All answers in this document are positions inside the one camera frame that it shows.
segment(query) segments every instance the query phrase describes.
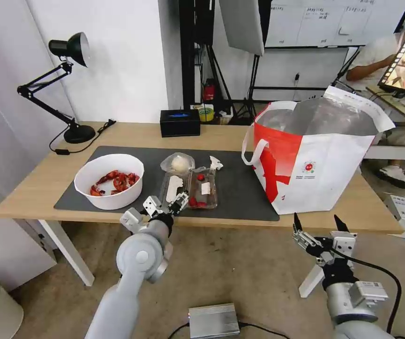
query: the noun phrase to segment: whiteboard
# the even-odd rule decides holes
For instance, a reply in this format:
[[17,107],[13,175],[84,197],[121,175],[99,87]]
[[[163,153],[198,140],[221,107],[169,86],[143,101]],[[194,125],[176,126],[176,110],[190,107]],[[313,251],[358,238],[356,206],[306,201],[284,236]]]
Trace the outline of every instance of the whiteboard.
[[272,0],[266,47],[355,46],[392,34],[405,0]]

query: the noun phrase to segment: red strawberry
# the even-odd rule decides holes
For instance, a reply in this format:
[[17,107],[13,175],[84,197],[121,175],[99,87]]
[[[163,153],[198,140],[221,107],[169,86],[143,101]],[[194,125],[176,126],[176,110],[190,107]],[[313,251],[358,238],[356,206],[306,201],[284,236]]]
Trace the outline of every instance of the red strawberry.
[[196,207],[198,206],[198,201],[196,201],[195,197],[191,197],[190,200],[188,201],[188,205],[190,205],[191,207]]

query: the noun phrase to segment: desk lamp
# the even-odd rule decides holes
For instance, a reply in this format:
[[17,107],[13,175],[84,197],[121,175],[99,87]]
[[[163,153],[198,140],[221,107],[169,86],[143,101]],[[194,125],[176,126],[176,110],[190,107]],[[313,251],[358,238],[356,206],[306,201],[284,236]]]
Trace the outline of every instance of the desk lamp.
[[[69,126],[69,129],[64,135],[66,142],[70,144],[79,144],[89,141],[96,135],[96,132],[91,126],[79,125],[75,122],[75,118],[71,118],[68,115],[61,113],[34,96],[34,94],[41,89],[71,74],[73,63],[69,61],[69,57],[82,66],[88,67],[87,63],[90,58],[88,39],[86,38],[85,33],[80,32],[74,34],[68,41],[50,40],[49,49],[52,54],[59,57],[63,63],[53,70],[41,75],[39,78],[36,78],[25,85],[19,86],[17,88],[17,92],[24,98],[45,109],[53,116],[56,116],[58,119],[64,121]],[[59,70],[63,70],[65,73],[52,80],[38,82],[39,80],[44,79],[45,77]]]

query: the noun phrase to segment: robotic arm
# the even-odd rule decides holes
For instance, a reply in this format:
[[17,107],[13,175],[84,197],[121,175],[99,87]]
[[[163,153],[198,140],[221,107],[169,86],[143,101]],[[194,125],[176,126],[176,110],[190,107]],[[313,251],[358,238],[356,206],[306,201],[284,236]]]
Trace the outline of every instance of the robotic arm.
[[345,253],[343,248],[352,251],[356,237],[336,215],[334,219],[338,231],[331,232],[331,237],[313,237],[303,231],[295,213],[292,235],[300,247],[316,257],[316,264],[323,269],[322,286],[328,297],[334,338],[393,339],[373,324],[378,320],[374,310],[388,298],[383,286],[379,282],[359,281],[353,275],[353,264],[333,251]]
[[[105,292],[89,326],[86,339],[127,339],[135,328],[138,316],[138,292],[144,280],[156,282],[165,272],[172,254],[168,241],[178,215],[188,203],[188,193],[182,192],[167,208],[162,208],[156,196],[143,203],[142,213],[130,208],[121,223],[133,235],[119,247],[116,264],[122,277]],[[144,214],[151,218],[143,222]]]
[[[162,207],[155,196],[143,203],[144,210],[130,208],[121,223],[133,235],[119,247],[116,263],[122,276],[105,292],[85,339],[128,339],[138,316],[138,293],[144,280],[156,282],[165,272],[172,254],[168,241],[178,215],[188,203],[188,193],[177,195],[169,207]],[[149,215],[148,222],[143,216]],[[338,231],[331,237],[313,237],[303,231],[294,215],[292,237],[324,273],[322,282],[327,293],[328,312],[334,325],[334,339],[394,339],[373,324],[377,305],[388,298],[379,282],[359,281],[353,275],[353,264],[337,253],[350,256],[356,234],[335,215]]]

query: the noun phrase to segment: gray desk mat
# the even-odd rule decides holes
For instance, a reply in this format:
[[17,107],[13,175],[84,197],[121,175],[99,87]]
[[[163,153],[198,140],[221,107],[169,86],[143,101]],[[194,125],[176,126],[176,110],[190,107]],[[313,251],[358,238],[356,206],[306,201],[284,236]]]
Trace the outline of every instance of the gray desk mat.
[[142,210],[143,202],[149,195],[160,195],[160,189],[165,175],[165,172],[160,168],[160,163],[167,156],[175,152],[183,152],[191,155],[195,160],[196,167],[209,167],[211,163],[209,155],[216,157],[224,165],[222,170],[217,171],[215,176],[218,206],[212,210],[187,209],[182,211],[181,216],[220,219],[279,220],[279,216],[268,201],[251,166],[246,166],[243,163],[240,152],[231,151],[99,146],[88,161],[102,155],[126,153],[139,158],[143,162],[145,166],[143,190],[138,199],[131,205],[119,210],[100,210],[92,205],[83,195],[78,193],[72,182],[54,207],[58,210],[119,213],[124,213],[130,207]]

